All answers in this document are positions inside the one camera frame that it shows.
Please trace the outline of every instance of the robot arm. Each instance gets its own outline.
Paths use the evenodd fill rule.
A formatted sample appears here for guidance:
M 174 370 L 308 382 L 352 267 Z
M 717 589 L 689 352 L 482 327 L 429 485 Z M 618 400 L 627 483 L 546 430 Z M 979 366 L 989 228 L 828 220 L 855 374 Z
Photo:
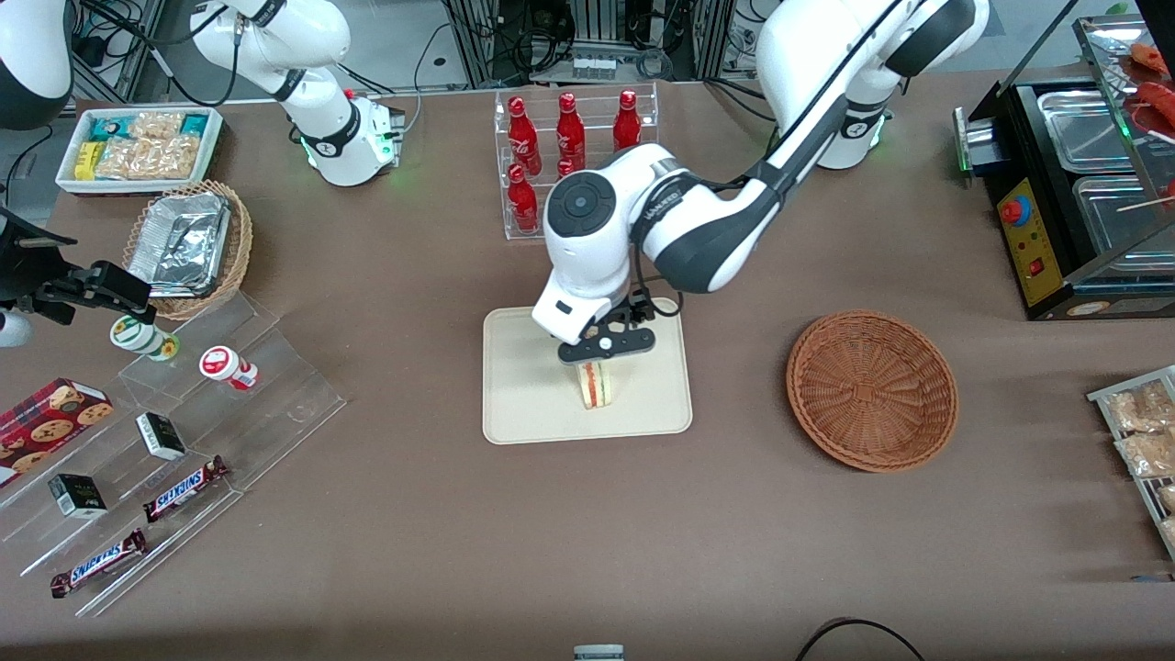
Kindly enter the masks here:
M 397 162 L 400 140 L 389 108 L 349 99 L 325 68 L 341 62 L 351 45 L 338 7 L 327 0 L 210 1 L 196 6 L 192 28 L 226 5 L 234 11 L 200 31 L 196 47 L 282 104 L 323 178 L 356 186 Z
M 564 343 L 560 359 L 651 349 L 640 342 L 650 330 L 636 322 L 622 333 L 602 323 L 637 305 L 644 311 L 626 318 L 649 316 L 647 291 L 637 305 L 629 295 L 630 242 L 679 291 L 724 286 L 808 171 L 860 162 L 901 77 L 968 48 L 987 18 L 987 0 L 786 0 L 763 26 L 758 50 L 779 146 L 738 180 L 737 196 L 723 200 L 723 186 L 657 144 L 559 181 L 543 220 L 553 269 L 532 316 Z
M 0 128 L 53 121 L 69 100 L 66 0 L 0 0 Z M 73 321 L 73 305 L 105 306 L 149 323 L 150 286 L 108 261 L 80 268 L 59 248 L 76 241 L 39 229 L 0 207 L 0 346 L 28 340 L 31 328 L 6 310 Z
M 66 0 L 0 2 L 0 128 L 29 130 L 69 101 Z

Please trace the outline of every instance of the sausage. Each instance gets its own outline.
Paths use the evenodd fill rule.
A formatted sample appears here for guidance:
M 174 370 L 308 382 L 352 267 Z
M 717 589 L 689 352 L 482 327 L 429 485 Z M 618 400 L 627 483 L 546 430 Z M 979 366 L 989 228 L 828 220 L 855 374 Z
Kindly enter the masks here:
M 1159 48 L 1155 48 L 1154 46 L 1148 46 L 1146 43 L 1132 43 L 1130 59 L 1147 67 L 1148 69 L 1159 72 L 1163 75 L 1170 75 L 1171 73 L 1167 68 L 1167 62 L 1163 60 L 1163 54 L 1160 53 Z
M 1150 103 L 1163 117 L 1175 127 L 1175 92 L 1157 82 L 1143 82 L 1136 93 L 1143 103 Z

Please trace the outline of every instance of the yellow panel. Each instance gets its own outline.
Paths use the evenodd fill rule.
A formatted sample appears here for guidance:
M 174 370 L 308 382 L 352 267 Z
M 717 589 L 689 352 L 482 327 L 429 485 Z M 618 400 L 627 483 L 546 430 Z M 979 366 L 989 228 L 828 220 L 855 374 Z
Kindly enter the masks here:
M 1021 207 L 1028 207 L 1028 218 L 1020 227 L 1015 227 L 1003 217 L 1005 211 L 1009 210 L 1008 204 L 1016 201 Z M 995 211 L 1000 215 L 1000 225 L 1003 227 L 1003 235 L 1008 238 L 1008 249 L 1016 267 L 1020 289 L 1025 292 L 1028 304 L 1034 305 L 1060 289 L 1065 278 L 1061 277 L 1061 269 L 1056 265 L 1056 255 L 1053 252 L 1052 243 L 1048 242 L 1048 232 L 1040 220 L 1036 197 L 1028 180 L 1021 181 L 1000 200 Z

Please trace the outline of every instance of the snickers bar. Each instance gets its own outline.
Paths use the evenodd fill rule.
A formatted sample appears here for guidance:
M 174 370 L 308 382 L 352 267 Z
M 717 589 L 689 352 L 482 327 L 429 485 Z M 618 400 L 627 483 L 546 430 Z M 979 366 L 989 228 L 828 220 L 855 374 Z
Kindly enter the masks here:
M 217 454 L 212 461 L 201 466 L 199 471 L 184 478 L 182 483 L 167 490 L 152 503 L 143 505 L 143 512 L 147 513 L 147 522 L 154 524 L 159 521 L 169 510 L 183 505 L 226 473 L 228 473 L 228 466 L 224 466 L 224 461 Z
M 81 588 L 86 581 L 102 572 L 109 572 L 115 565 L 134 555 L 147 555 L 147 539 L 139 528 L 135 528 L 127 539 L 74 567 L 73 572 L 53 576 L 49 584 L 53 599 L 61 599 Z

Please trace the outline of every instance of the brown tablecloth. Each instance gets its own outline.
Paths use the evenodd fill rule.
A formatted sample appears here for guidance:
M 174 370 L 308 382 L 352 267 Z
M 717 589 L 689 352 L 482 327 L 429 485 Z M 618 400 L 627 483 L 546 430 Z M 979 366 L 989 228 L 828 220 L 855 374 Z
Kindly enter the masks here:
M 307 166 L 278 106 L 224 107 L 215 171 L 256 231 L 244 289 L 351 403 L 99 619 L 0 558 L 0 643 L 33 646 L 0 656 L 549 660 L 616 641 L 633 661 L 750 661 L 857 615 L 928 657 L 1169 659 L 1175 586 L 1126 582 L 1169 566 L 1083 396 L 1175 363 L 1173 323 L 1023 321 L 988 201 L 952 176 L 951 109 L 993 80 L 919 77 L 864 164 L 817 171 L 736 281 L 687 299 L 686 433 L 524 447 L 481 432 L 482 319 L 549 271 L 502 235 L 492 94 L 427 97 L 402 167 L 354 189 Z M 767 126 L 711 89 L 660 99 L 663 143 L 700 174 L 761 151 Z M 118 257 L 142 204 L 62 194 L 51 228 L 79 263 Z M 919 326 L 958 378 L 958 433 L 918 471 L 838 465 L 784 402 L 800 330 L 855 306 Z M 110 319 L 36 322 L 0 355 L 0 403 L 113 378 Z

